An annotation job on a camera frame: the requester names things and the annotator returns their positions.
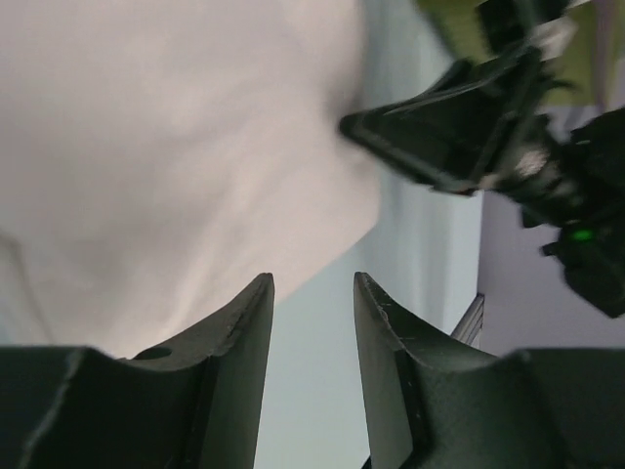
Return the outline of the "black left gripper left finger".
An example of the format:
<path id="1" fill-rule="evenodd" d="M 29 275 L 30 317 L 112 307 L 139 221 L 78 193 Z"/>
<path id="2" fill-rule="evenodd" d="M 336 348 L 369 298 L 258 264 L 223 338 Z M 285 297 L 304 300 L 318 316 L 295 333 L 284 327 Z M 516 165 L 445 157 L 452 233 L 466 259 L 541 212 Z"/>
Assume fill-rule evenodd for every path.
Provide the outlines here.
<path id="1" fill-rule="evenodd" d="M 1 351 L 5 468 L 250 468 L 274 283 L 130 360 L 88 347 Z"/>

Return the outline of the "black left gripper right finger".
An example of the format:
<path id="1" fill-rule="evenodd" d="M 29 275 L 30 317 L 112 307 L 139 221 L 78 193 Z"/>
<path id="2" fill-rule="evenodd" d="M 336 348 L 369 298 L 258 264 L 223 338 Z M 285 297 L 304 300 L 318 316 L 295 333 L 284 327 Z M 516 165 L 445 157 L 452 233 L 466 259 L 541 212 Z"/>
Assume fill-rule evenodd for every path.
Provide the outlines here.
<path id="1" fill-rule="evenodd" d="M 369 468 L 620 468 L 624 353 L 518 350 L 497 358 L 354 277 Z"/>

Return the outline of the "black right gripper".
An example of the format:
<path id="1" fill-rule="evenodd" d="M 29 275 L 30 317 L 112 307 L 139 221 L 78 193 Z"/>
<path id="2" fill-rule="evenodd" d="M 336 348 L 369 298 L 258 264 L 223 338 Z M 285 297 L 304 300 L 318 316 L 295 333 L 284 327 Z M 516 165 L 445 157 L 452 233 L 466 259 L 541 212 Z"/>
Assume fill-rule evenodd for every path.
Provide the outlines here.
<path id="1" fill-rule="evenodd" d="M 341 134 L 385 164 L 437 191 L 494 190 L 535 224 L 576 224 L 624 195 L 624 110 L 585 124 L 571 115 L 552 133 L 541 111 L 558 90 L 535 48 L 495 60 L 456 61 L 418 96 L 344 116 Z"/>

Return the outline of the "cream and green t-shirt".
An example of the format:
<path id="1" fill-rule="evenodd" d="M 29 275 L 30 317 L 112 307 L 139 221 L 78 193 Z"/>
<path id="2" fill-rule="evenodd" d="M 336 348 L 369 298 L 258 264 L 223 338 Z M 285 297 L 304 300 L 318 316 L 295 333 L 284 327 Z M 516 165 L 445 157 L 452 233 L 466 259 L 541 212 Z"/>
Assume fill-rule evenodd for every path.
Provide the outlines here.
<path id="1" fill-rule="evenodd" d="M 376 224 L 358 1 L 5 1 L 1 337 L 117 357 Z"/>

